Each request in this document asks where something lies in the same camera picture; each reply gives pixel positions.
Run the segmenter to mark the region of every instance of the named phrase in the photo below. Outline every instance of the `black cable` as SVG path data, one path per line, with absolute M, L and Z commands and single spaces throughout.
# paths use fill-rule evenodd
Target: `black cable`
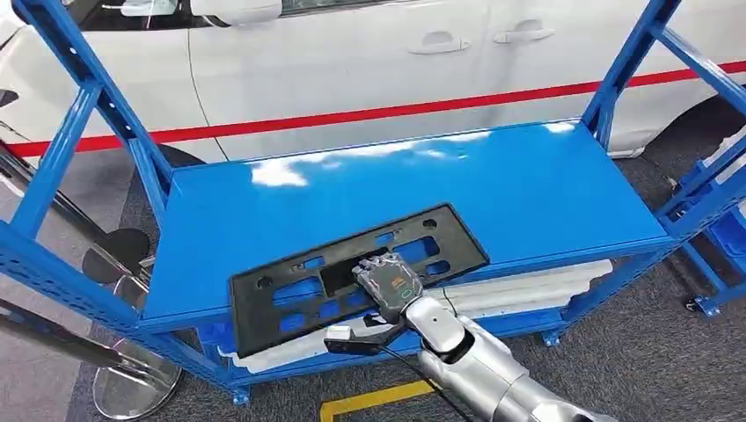
M 450 308 L 453 309 L 453 316 L 454 317 L 458 317 L 458 311 L 456 311 L 456 307 L 453 306 L 453 302 L 450 301 L 450 298 L 445 293 L 445 287 L 443 288 L 443 297 L 445 298 L 446 301 L 448 301 L 448 304 L 450 305 Z
M 407 366 L 408 366 L 408 367 L 409 367 L 410 369 L 412 369 L 412 370 L 414 371 L 414 373 L 416 373 L 416 374 L 417 374 L 417 375 L 418 375 L 418 376 L 419 376 L 420 378 L 422 378 L 422 380 L 423 380 L 424 382 L 426 382 L 426 383 L 427 383 L 427 384 L 428 384 L 428 385 L 430 386 L 430 388 L 431 388 L 431 389 L 433 389 L 433 391 L 434 391 L 434 392 L 435 392 L 435 393 L 436 393 L 436 394 L 437 394 L 438 396 L 440 396 L 440 397 L 441 397 L 441 398 L 443 399 L 443 401 L 444 401 L 444 402 L 445 402 L 446 404 L 448 404 L 448 406 L 450 406 L 450 408 L 451 408 L 451 409 L 453 409 L 453 411 L 455 411 L 456 413 L 458 413 L 458 416 L 460 416 L 460 417 L 461 417 L 461 419 L 463 419 L 463 420 L 464 420 L 465 422 L 474 422 L 474 421 L 473 421 L 473 420 L 472 420 L 471 418 L 469 418 L 469 416 L 468 416 L 468 415 L 466 415 L 466 413 L 464 413 L 464 411 L 462 411 L 461 409 L 459 409 L 459 408 L 458 408 L 458 406 L 456 406 L 456 404 L 455 404 L 455 403 L 453 403 L 453 402 L 452 402 L 452 401 L 451 401 L 451 400 L 450 400 L 450 399 L 449 399 L 449 398 L 448 398 L 448 397 L 447 397 L 447 396 L 445 395 L 445 393 L 443 393 L 443 392 L 442 392 L 442 390 L 441 390 L 441 388 L 440 388 L 440 387 L 438 387 L 437 385 L 435 385 L 435 383 L 434 383 L 434 382 L 430 381 L 430 379 L 429 379 L 429 378 L 428 378 L 428 377 L 427 377 L 427 376 L 426 376 L 425 374 L 423 374 L 423 373 L 422 373 L 422 371 L 420 371 L 420 369 L 419 369 L 418 367 L 416 367 L 415 365 L 413 365 L 413 364 L 409 363 L 409 362 L 408 362 L 408 361 L 407 361 L 406 359 L 404 359 L 404 357 L 403 357 L 402 355 L 400 355 L 400 354 L 398 354 L 398 353 L 394 352 L 394 351 L 393 351 L 392 349 L 390 349 L 390 348 L 388 348 L 388 347 L 386 347 L 386 346 L 379 346 L 379 347 L 380 347 L 380 349 L 381 349 L 381 350 L 383 350 L 384 352 L 386 352 L 386 353 L 390 354 L 390 355 L 391 355 L 391 356 L 393 356 L 394 358 L 396 358 L 396 359 L 398 359 L 398 360 L 401 360 L 401 361 L 402 361 L 402 363 L 404 363 L 404 364 L 405 364 L 405 365 L 407 365 Z

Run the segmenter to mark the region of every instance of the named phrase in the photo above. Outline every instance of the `robotic arm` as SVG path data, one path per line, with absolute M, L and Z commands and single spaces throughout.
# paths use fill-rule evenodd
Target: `robotic arm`
M 424 294 L 417 274 L 395 253 L 364 259 L 357 281 L 394 327 L 359 338 L 349 327 L 332 326 L 332 353 L 375 354 L 405 327 L 422 339 L 418 358 L 425 374 L 454 391 L 478 417 L 492 422 L 616 422 L 556 396 L 532 380 L 499 339 L 466 316 L 454 316 Z

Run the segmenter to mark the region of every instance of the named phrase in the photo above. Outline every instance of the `rectangular hole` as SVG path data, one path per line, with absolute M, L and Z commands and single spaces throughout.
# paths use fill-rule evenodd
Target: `rectangular hole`
M 287 314 L 280 320 L 280 331 L 297 330 L 303 326 L 304 321 L 303 314 Z
M 383 233 L 382 235 L 376 236 L 376 246 L 386 246 L 392 240 L 394 240 L 393 231 Z
M 421 237 L 412 242 L 395 247 L 393 252 L 398 253 L 407 264 L 414 264 L 441 252 L 438 243 L 432 236 Z
M 428 275 L 438 275 L 447 273 L 450 270 L 450 264 L 446 260 L 440 260 L 425 267 Z
M 319 268 L 320 266 L 323 266 L 323 265 L 324 265 L 324 257 L 315 257 L 304 262 L 304 269 L 312 270 L 314 268 Z
M 318 315 L 324 319 L 336 317 L 340 313 L 340 305 L 337 301 L 324 302 L 318 310 Z
M 321 296 L 321 292 L 321 281 L 312 275 L 275 290 L 272 294 L 272 304 L 277 306 L 301 302 Z
M 362 259 L 375 257 L 376 255 L 383 255 L 387 251 L 388 248 L 378 248 L 375 251 L 366 252 L 356 257 L 345 259 L 344 261 L 337 262 L 321 270 L 321 280 L 324 281 L 326 296 L 334 297 L 341 289 L 356 283 L 355 277 L 352 274 L 352 269 Z

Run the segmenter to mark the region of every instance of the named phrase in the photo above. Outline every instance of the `blue shelf frame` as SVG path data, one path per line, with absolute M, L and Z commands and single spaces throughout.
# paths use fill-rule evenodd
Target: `blue shelf frame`
M 604 148 L 608 147 L 616 101 L 656 41 L 660 41 L 692 68 L 737 110 L 746 114 L 746 91 L 743 87 L 666 27 L 679 3 L 680 0 L 649 2 L 582 115 L 581 123 Z M 0 222 L 0 272 L 228 391 L 237 404 L 248 401 L 249 385 L 256 382 L 383 359 L 381 356 L 332 358 L 323 355 L 250 375 L 230 363 L 228 366 L 222 365 L 212 347 L 207 348 L 205 353 L 199 353 L 170 332 L 143 330 L 138 314 L 131 307 L 36 243 L 34 238 L 44 214 L 94 108 L 133 157 L 159 226 L 163 224 L 173 170 L 61 2 L 13 0 L 13 4 L 52 49 L 79 86 L 79 92 L 16 214 L 10 223 Z M 655 212 L 655 217 L 674 240 L 673 243 L 631 256 L 588 292 L 573 297 L 564 308 L 489 317 L 479 322 L 498 336 L 539 332 L 547 345 L 557 344 L 565 330 L 672 251 L 686 247 L 692 237 L 746 198 L 746 168 L 741 168 L 720 189 L 701 196 L 695 205 L 687 206 L 691 196 L 699 193 L 744 152 L 746 142 L 741 140 Z M 562 266 L 563 262 L 556 262 L 556 265 Z M 417 348 L 416 338 L 405 335 L 398 340 L 395 348 L 402 353 L 413 353 Z

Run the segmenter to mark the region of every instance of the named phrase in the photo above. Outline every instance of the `gray carpet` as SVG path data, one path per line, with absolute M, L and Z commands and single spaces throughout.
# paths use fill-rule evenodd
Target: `gray carpet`
M 666 176 L 678 178 L 722 137 L 744 123 L 719 102 L 687 113 L 644 157 L 618 162 L 650 207 L 670 195 Z M 180 154 L 174 159 L 182 159 Z M 134 183 L 122 227 L 145 229 L 156 240 L 142 189 Z M 684 309 L 692 292 L 706 292 L 701 275 L 679 254 L 640 277 L 577 324 L 560 346 L 531 337 L 507 339 L 515 356 L 550 389 L 622 421 L 746 420 L 746 307 L 730 303 L 705 319 Z M 99 327 L 94 338 L 111 342 Z M 103 421 L 91 402 L 92 368 L 83 365 L 68 421 Z M 149 421 L 318 420 L 321 402 L 416 380 L 397 362 L 351 367 L 254 386 L 248 407 L 186 375 L 173 400 Z M 348 413 L 344 421 L 455 421 L 435 395 Z

